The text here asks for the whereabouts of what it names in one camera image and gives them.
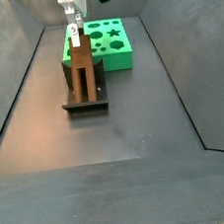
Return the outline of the silver green-taped gripper finger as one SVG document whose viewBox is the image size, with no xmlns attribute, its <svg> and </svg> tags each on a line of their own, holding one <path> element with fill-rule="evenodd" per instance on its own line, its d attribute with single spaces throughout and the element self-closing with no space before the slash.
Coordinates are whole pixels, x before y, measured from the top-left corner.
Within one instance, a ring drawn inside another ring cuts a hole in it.
<svg viewBox="0 0 224 224">
<path fill-rule="evenodd" d="M 64 6 L 65 15 L 68 20 L 69 32 L 71 34 L 71 41 L 74 47 L 79 47 L 81 41 L 79 41 L 78 25 L 76 24 L 75 9 L 71 3 L 67 3 Z"/>
</svg>

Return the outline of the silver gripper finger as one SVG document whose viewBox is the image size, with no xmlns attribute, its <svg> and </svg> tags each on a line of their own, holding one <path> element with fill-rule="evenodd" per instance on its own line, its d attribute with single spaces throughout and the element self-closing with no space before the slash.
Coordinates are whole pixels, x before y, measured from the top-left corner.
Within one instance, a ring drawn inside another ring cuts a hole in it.
<svg viewBox="0 0 224 224">
<path fill-rule="evenodd" d="M 84 34 L 83 17 L 81 13 L 76 13 L 76 25 L 78 26 L 78 34 L 82 36 Z"/>
</svg>

